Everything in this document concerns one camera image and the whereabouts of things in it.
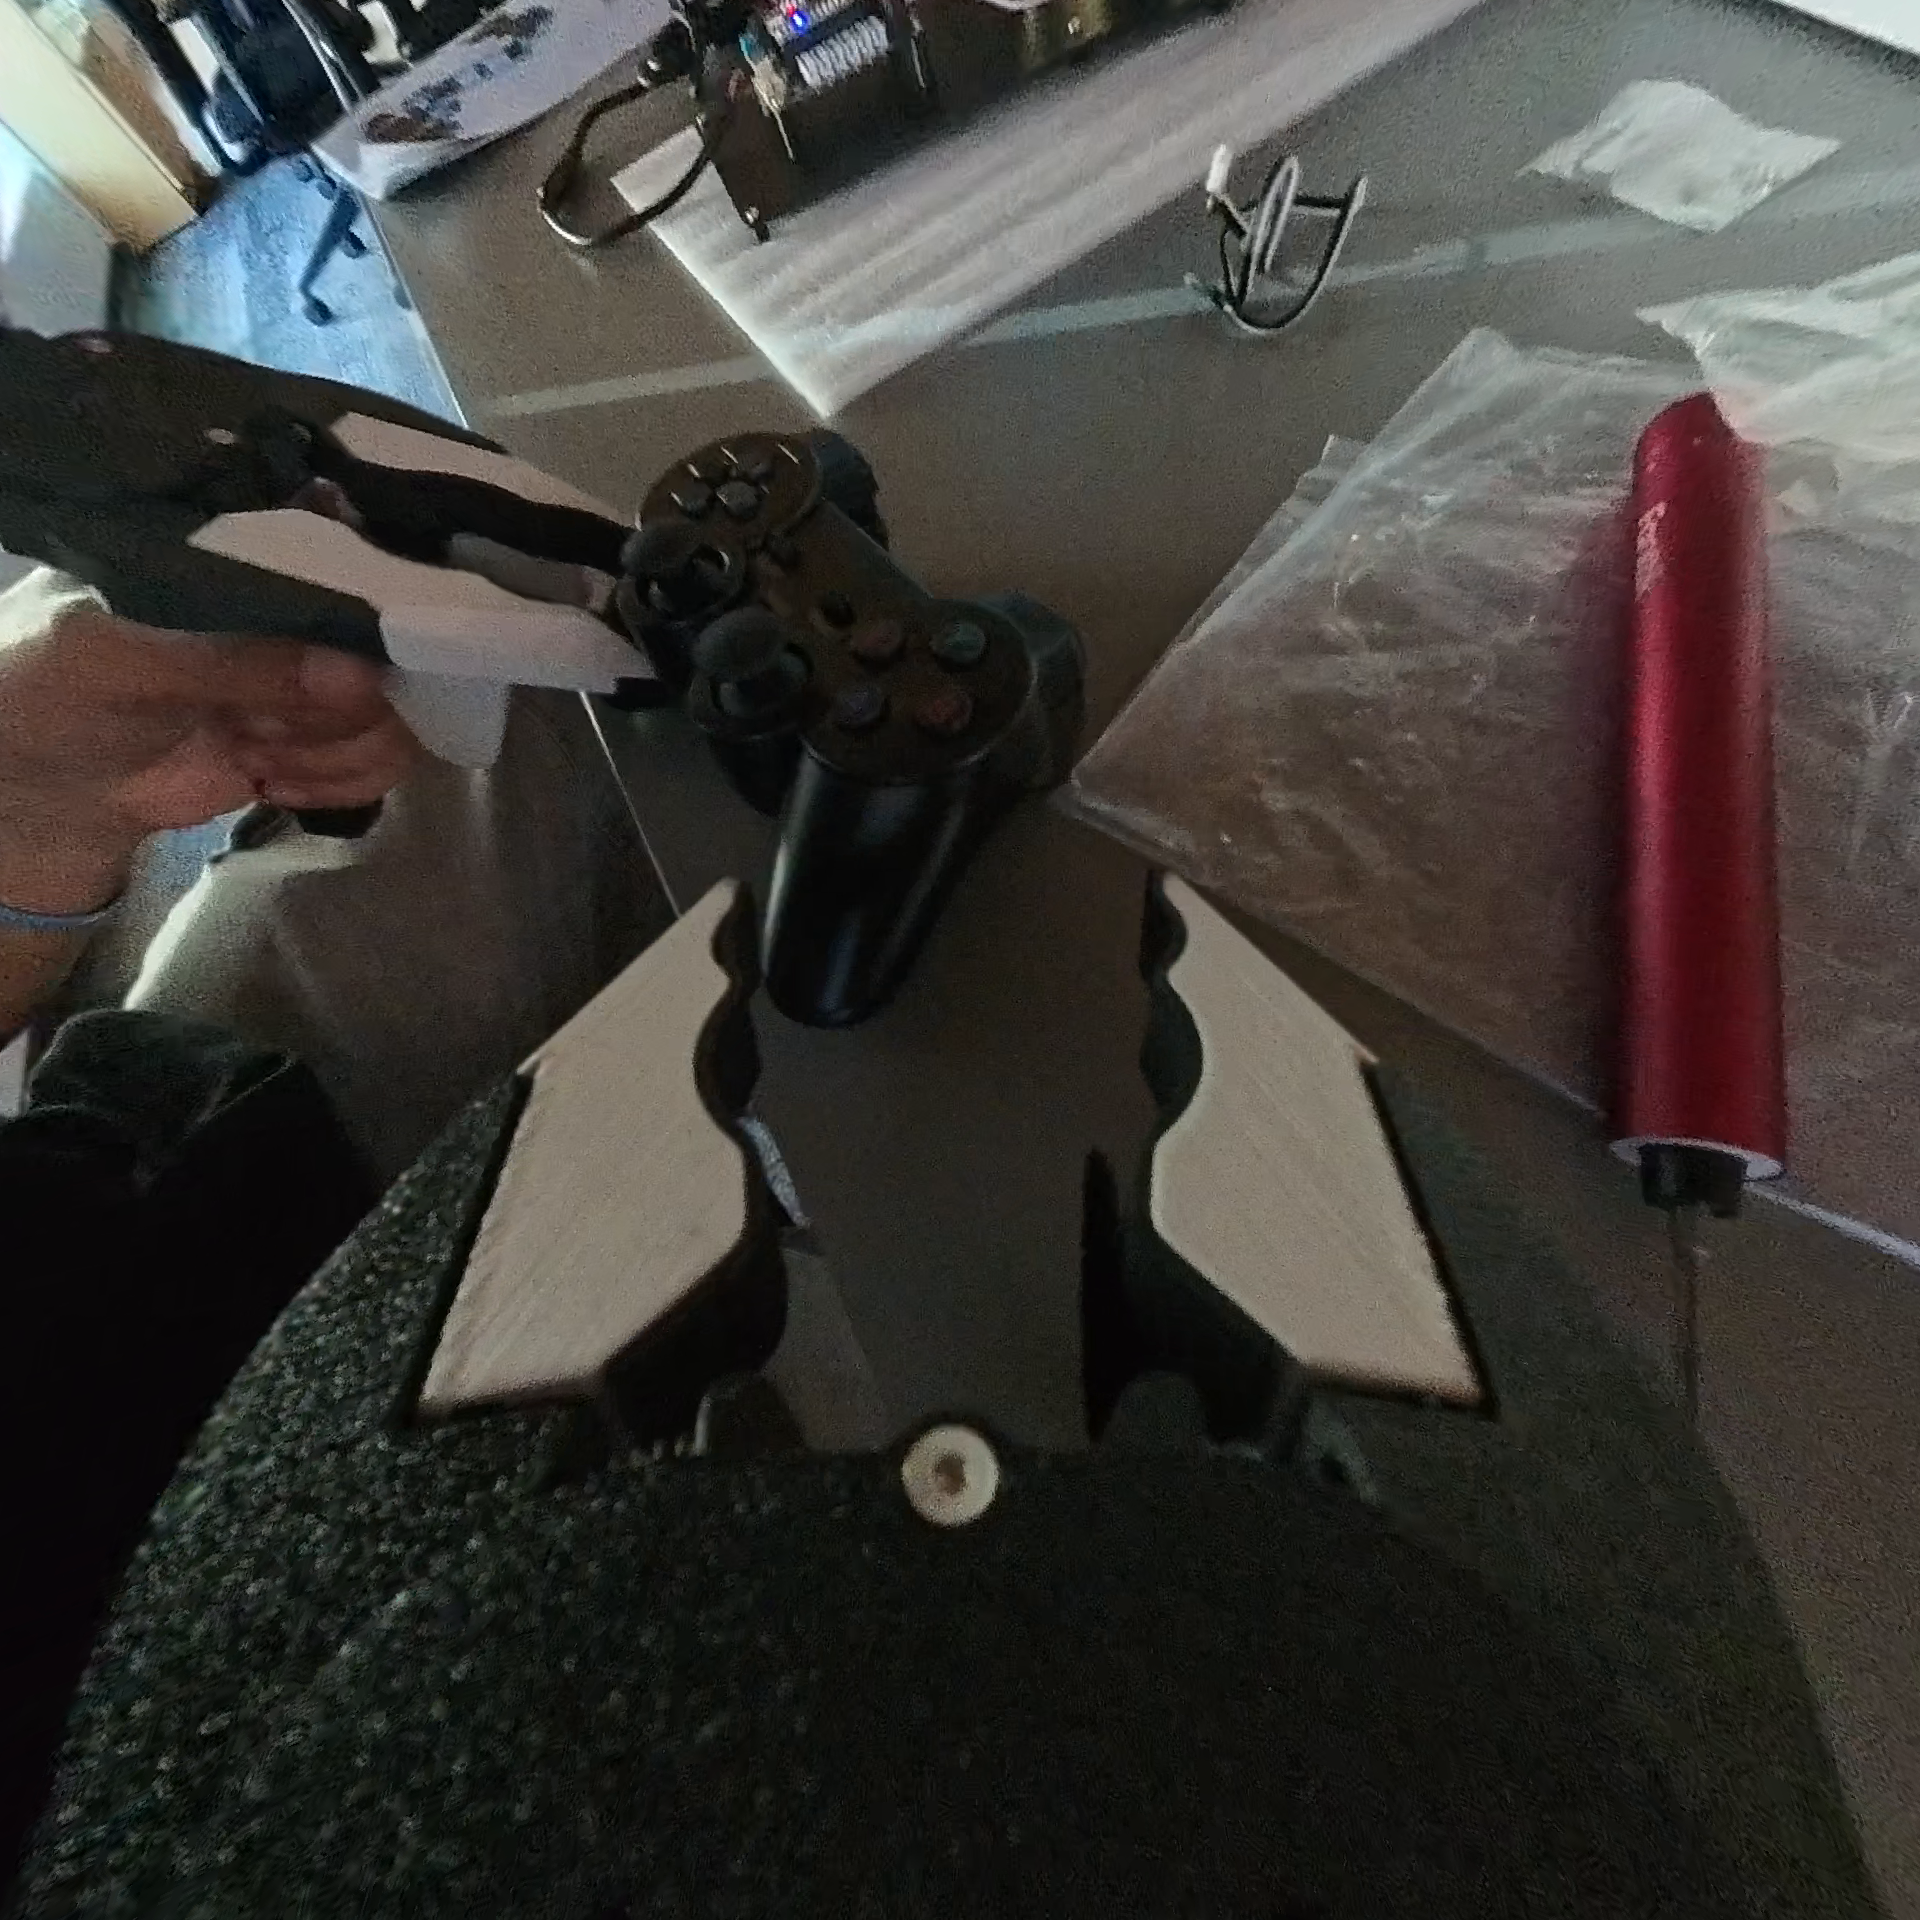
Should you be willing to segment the small clear plastic bag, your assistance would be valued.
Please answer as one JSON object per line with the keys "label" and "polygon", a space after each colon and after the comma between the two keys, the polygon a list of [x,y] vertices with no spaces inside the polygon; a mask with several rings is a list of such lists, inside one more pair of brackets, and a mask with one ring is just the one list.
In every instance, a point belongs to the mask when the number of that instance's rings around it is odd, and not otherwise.
{"label": "small clear plastic bag", "polygon": [[1681,81],[1636,81],[1524,176],[1603,190],[1669,229],[1718,232],[1828,163],[1832,136],[1766,127]]}

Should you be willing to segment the person's left forearm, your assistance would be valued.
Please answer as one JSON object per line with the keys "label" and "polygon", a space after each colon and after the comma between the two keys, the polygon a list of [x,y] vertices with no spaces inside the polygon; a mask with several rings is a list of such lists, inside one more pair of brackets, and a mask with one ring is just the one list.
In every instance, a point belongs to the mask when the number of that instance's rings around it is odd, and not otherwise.
{"label": "person's left forearm", "polygon": [[97,933],[78,939],[38,939],[1,931],[1,1048],[8,1048],[74,972]]}

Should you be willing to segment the person's black top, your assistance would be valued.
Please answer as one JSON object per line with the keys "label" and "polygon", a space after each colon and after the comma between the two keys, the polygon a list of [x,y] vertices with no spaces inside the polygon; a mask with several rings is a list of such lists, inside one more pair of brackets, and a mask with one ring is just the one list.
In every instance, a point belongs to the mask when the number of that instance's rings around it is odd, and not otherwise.
{"label": "person's black top", "polygon": [[66,1020],[1,1126],[1,1861],[148,1516],[227,1381],[376,1201],[296,1057]]}

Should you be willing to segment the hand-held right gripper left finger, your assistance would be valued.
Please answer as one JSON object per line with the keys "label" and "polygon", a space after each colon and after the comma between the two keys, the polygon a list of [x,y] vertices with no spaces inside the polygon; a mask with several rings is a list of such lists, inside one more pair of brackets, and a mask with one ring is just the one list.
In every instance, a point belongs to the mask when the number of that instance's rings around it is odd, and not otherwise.
{"label": "hand-held right gripper left finger", "polygon": [[722,878],[515,1068],[414,1429],[578,1418],[608,1453],[702,1451],[718,1389],[789,1318],[781,1209],[745,1118],[756,903]]}

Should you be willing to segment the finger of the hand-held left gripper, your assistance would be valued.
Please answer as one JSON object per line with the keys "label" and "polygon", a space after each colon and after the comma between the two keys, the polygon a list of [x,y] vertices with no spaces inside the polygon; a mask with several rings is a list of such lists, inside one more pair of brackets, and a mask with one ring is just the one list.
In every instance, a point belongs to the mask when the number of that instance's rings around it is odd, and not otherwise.
{"label": "finger of the hand-held left gripper", "polygon": [[428,754],[454,767],[497,758],[511,689],[614,694],[656,682],[651,660],[587,607],[396,557],[310,510],[218,517],[192,546],[369,609],[390,706]]}
{"label": "finger of the hand-held left gripper", "polygon": [[620,569],[629,522],[596,496],[426,412],[338,412],[307,426],[305,464],[376,554],[464,567],[472,544],[535,565]]}

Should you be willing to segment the black game controller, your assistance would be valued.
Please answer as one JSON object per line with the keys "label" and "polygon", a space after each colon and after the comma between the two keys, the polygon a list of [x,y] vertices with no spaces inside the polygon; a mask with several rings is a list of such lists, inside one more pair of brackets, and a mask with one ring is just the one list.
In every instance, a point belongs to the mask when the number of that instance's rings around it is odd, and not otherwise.
{"label": "black game controller", "polygon": [[622,548],[620,620],[775,816],[766,993],[850,1029],[900,993],[976,849],[1068,774],[1079,633],[1017,590],[940,597],[896,561],[865,456],[826,430],[676,460]]}

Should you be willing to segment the red electric screwdriver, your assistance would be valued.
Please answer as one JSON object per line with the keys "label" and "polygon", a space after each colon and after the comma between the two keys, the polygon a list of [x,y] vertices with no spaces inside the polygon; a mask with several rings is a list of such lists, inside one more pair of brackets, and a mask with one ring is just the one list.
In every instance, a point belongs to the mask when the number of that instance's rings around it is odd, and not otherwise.
{"label": "red electric screwdriver", "polygon": [[1623,526],[1606,1125],[1666,1220],[1695,1421],[1699,1223],[1790,1142],[1764,455],[1711,393],[1643,425]]}

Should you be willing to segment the black office chair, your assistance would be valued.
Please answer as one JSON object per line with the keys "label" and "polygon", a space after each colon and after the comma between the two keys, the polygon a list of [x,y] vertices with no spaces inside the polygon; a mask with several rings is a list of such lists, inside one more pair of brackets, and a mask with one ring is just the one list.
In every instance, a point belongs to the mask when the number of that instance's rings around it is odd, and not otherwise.
{"label": "black office chair", "polygon": [[238,176],[283,163],[326,205],[317,238],[297,273],[304,321],[332,324],[319,293],[338,258],[362,258],[362,201],[319,159],[319,143],[372,97],[373,33],[362,9],[338,3],[194,3],[173,5],[173,21],[209,59],[195,133]]}

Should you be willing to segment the crumpled clear plastic wrap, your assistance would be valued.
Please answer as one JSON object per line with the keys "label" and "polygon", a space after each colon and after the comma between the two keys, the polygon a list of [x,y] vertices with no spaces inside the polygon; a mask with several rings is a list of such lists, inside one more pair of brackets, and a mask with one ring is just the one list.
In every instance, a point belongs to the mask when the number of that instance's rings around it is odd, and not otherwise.
{"label": "crumpled clear plastic wrap", "polygon": [[1681,343],[1740,438],[1867,466],[1917,460],[1917,254],[1816,286],[1695,294],[1637,308]]}

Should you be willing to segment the clear zip bag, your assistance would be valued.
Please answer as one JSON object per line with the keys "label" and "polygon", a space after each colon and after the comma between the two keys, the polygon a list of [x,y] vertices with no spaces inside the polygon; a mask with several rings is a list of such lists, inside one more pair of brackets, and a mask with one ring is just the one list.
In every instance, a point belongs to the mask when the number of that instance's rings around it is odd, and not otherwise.
{"label": "clear zip bag", "polygon": [[[1468,332],[1369,443],[1328,443],[1068,806],[1603,1102],[1620,517],[1687,388]],[[1915,463],[1770,460],[1788,1189],[1915,1246]]]}

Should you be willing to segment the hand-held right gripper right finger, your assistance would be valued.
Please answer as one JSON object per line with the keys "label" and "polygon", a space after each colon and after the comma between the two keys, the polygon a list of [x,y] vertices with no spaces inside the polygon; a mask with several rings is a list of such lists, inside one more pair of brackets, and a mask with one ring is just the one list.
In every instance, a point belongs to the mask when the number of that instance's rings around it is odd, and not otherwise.
{"label": "hand-held right gripper right finger", "polygon": [[1490,1379],[1375,1057],[1195,887],[1141,895],[1130,1180],[1086,1156],[1077,1245],[1088,1441],[1172,1383],[1197,1437],[1263,1448],[1320,1395],[1490,1416]]}

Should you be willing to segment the white foam sheet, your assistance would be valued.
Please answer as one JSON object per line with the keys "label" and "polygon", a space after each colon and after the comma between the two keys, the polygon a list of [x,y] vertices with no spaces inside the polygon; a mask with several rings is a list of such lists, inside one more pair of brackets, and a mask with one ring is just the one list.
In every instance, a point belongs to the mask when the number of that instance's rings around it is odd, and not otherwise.
{"label": "white foam sheet", "polygon": [[829,419],[1441,35],[1472,3],[1235,5],[1034,84],[772,222],[713,176],[648,229]]}

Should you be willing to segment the person's left hand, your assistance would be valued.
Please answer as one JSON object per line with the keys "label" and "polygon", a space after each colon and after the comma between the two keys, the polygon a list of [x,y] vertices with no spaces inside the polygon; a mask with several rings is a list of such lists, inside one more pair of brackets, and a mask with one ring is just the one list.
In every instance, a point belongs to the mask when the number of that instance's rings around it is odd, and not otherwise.
{"label": "person's left hand", "polygon": [[254,801],[383,801],[419,763],[362,660],[275,638],[134,625],[34,574],[1,600],[1,901],[119,895],[160,833]]}

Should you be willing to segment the printed instruction manual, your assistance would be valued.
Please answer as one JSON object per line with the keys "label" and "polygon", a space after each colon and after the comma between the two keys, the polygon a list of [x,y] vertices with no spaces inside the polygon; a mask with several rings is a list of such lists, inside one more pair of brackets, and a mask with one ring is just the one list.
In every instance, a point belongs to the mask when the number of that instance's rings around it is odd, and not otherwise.
{"label": "printed instruction manual", "polygon": [[393,201],[563,106],[635,56],[667,13],[666,3],[501,5],[346,111],[316,156],[357,195]]}

